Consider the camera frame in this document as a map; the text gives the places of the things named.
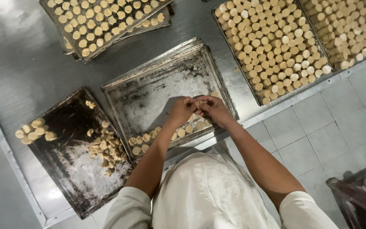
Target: white shirt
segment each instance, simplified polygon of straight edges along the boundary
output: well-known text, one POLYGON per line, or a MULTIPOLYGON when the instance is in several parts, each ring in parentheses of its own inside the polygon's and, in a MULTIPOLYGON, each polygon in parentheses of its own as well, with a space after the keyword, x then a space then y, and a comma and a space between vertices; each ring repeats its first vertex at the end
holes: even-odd
MULTIPOLYGON (((282 201, 282 228, 336 229, 305 192, 282 201)), ((195 153, 165 171, 151 202, 134 187, 124 187, 109 210, 106 229, 278 229, 255 184, 232 159, 214 149, 195 153)))

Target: stainless steel table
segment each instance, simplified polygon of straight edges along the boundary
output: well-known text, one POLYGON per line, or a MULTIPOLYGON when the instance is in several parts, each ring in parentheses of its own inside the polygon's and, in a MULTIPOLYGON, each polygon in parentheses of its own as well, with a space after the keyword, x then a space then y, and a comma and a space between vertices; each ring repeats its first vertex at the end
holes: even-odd
MULTIPOLYGON (((210 47, 244 127, 341 80, 340 75, 322 77, 320 84, 275 107, 258 106, 211 15, 224 1, 175 0, 171 26, 122 40, 87 64, 62 53, 58 32, 37 1, 0 1, 0 143, 43 227, 75 213, 14 132, 80 86, 88 87, 110 114, 100 86, 193 37, 210 47)), ((169 152, 165 166, 187 149, 204 149, 226 137, 211 133, 183 145, 169 152)))

